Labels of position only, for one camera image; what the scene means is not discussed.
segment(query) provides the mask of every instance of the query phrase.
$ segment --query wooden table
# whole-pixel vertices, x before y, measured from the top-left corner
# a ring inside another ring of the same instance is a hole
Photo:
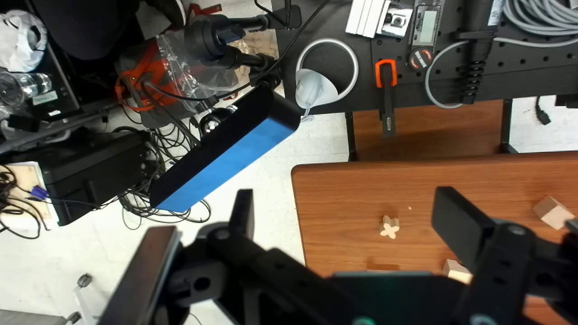
[[[297,166],[292,184],[305,262],[315,273],[379,267],[440,273],[453,253],[431,227],[435,186],[453,186],[489,217],[559,242],[563,231],[545,226],[530,208],[552,195],[578,211],[578,155]],[[395,240],[379,236],[382,215],[399,218]],[[543,301],[527,305],[527,316],[563,323]]]

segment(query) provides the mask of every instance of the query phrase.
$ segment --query tabletop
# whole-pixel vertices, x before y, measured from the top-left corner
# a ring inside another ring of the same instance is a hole
[[[576,168],[574,153],[297,166],[292,186],[305,262],[321,276],[368,269],[440,273],[453,253],[431,227],[436,186],[453,186],[485,215],[559,242],[563,231],[530,209],[552,195],[578,211]],[[395,240],[379,236],[382,215],[399,218]],[[536,298],[529,300],[527,316],[563,323]]]

